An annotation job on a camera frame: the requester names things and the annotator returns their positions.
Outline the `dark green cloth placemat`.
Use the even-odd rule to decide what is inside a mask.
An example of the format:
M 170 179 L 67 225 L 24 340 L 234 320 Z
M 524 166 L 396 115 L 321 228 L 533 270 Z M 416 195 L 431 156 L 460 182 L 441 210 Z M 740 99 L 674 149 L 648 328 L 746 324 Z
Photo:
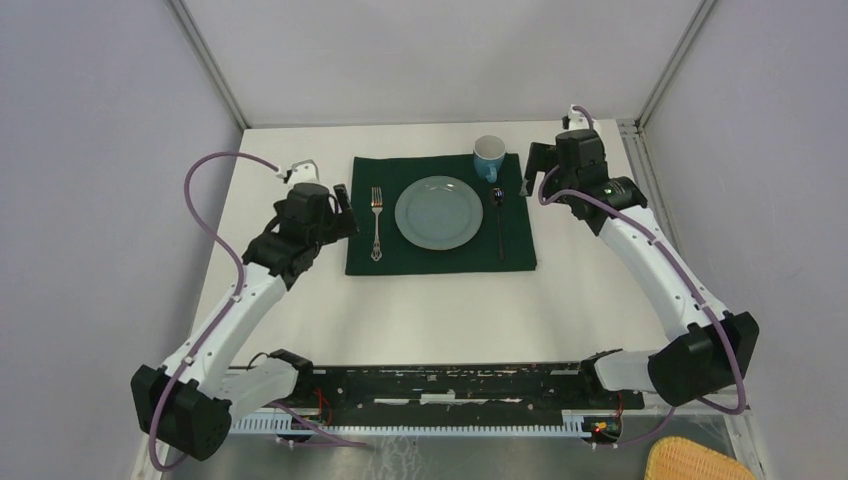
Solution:
M 467 183 L 480 196 L 484 208 L 482 225 L 467 244 L 448 251 L 416 247 L 400 233 L 394 220 L 395 204 L 412 182 L 430 176 L 449 176 Z M 471 154 L 434 157 L 353 160 L 351 206 L 359 233 L 348 240 L 345 274 L 348 276 L 397 276 L 482 272 L 533 271 L 534 248 L 527 199 L 520 195 L 523 179 L 519 156 L 508 153 L 499 170 L 499 186 L 505 193 L 502 206 L 505 260 L 498 257 L 492 185 L 479 178 Z M 380 216 L 382 259 L 370 258 L 374 235 L 371 188 L 382 189 Z

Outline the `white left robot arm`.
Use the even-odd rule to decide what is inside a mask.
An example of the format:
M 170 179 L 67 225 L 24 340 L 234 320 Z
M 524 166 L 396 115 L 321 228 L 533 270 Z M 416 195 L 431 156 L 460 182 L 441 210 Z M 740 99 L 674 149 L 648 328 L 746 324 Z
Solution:
M 130 381 L 140 429 L 199 461 L 220 448 L 241 418 L 281 398 L 303 406 L 315 391 L 314 379 L 302 372 L 308 361 L 271 356 L 238 375 L 227 374 L 258 323 L 313 266 L 320 250 L 358 231 L 343 184 L 298 183 L 274 210 L 201 328 L 161 366 L 142 365 Z

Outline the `teal ceramic dinner plate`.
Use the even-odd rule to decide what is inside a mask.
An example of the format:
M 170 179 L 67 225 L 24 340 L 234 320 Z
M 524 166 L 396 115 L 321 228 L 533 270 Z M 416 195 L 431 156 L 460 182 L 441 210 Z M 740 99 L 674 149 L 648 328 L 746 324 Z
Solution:
M 448 251 L 470 242 L 483 221 L 480 196 L 467 183 L 449 176 L 412 182 L 400 194 L 394 220 L 412 245 Z

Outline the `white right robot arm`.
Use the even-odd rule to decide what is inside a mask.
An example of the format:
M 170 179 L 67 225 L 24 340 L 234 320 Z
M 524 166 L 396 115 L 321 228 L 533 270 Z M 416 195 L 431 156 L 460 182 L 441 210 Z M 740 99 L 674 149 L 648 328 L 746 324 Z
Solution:
M 656 351 L 616 350 L 588 361 L 580 400 L 602 408 L 618 391 L 658 395 L 672 407 L 701 402 L 729 415 L 747 405 L 744 378 L 759 337 L 748 312 L 727 309 L 662 232 L 647 197 L 628 177 L 611 177 L 605 146 L 591 129 L 568 130 L 529 147 L 522 195 L 563 204 L 586 223 L 635 278 L 668 343 Z

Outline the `silver fork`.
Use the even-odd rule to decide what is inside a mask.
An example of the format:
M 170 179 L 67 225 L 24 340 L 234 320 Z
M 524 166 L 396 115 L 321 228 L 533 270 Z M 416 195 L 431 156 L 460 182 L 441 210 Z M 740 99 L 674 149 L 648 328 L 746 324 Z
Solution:
M 370 258 L 374 262 L 378 262 L 383 256 L 380 237 L 380 216 L 383 211 L 383 198 L 382 189 L 379 186 L 373 186 L 371 188 L 371 211 L 374 216 L 374 235 Z

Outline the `blue ceramic mug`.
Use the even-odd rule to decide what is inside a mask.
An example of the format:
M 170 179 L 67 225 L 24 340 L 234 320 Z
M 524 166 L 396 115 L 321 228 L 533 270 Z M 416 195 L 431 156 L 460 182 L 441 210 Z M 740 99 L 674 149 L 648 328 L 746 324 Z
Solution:
M 501 138 L 484 135 L 476 139 L 473 145 L 473 166 L 477 176 L 489 184 L 495 184 L 505 156 L 506 145 Z

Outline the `black spoon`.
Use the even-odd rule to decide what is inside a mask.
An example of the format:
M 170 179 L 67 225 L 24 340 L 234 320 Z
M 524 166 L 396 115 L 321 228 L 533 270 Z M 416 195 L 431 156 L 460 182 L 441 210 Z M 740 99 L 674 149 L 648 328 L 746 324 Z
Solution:
M 504 203 L 505 194 L 501 187 L 493 187 L 490 192 L 491 203 L 495 208 L 498 234 L 498 257 L 500 261 L 505 260 L 505 247 L 503 240 L 503 223 L 502 223 L 502 206 Z

